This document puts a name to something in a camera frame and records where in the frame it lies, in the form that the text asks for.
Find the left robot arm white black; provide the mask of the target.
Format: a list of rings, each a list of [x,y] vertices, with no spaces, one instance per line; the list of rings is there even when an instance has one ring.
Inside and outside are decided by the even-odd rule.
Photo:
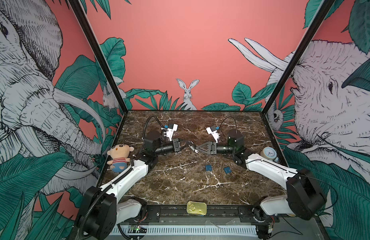
[[[132,157],[131,164],[122,173],[100,187],[90,187],[84,193],[74,224],[78,228],[76,238],[104,240],[116,225],[129,219],[146,219],[148,212],[144,200],[131,198],[122,203],[121,198],[155,167],[159,156],[178,153],[192,144],[183,139],[163,142],[160,132],[149,132],[138,154]]]

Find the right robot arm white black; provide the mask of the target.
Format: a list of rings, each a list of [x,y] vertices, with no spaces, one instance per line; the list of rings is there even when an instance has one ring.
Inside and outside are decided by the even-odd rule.
[[[228,132],[224,143],[219,140],[217,128],[207,128],[207,132],[214,137],[214,141],[199,146],[190,144],[194,152],[231,156],[236,165],[261,174],[286,190],[284,195],[263,197],[253,206],[252,215],[257,222],[263,223],[275,215],[293,215],[309,220],[325,206],[327,198],[318,179],[309,170],[285,167],[251,152],[245,147],[244,136],[237,129]]]

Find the blue padlock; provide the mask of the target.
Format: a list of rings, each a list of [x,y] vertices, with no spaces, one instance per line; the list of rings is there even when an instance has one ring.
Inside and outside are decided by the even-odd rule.
[[[205,171],[206,172],[212,172],[212,165],[210,164],[210,162],[206,162]]]
[[[224,166],[223,170],[224,170],[224,172],[225,172],[227,175],[229,175],[229,174],[231,174],[231,173],[232,173],[232,170],[231,170],[230,166],[228,166],[228,165]]]

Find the black padlock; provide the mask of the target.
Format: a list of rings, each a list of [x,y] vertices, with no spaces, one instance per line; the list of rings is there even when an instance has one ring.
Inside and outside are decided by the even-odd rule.
[[[193,152],[195,152],[196,154],[198,154],[198,153],[199,153],[199,150],[197,149],[197,145],[196,145],[195,143],[193,143],[192,141],[190,141],[190,142],[188,143],[188,145],[189,145],[189,148],[190,148]]]

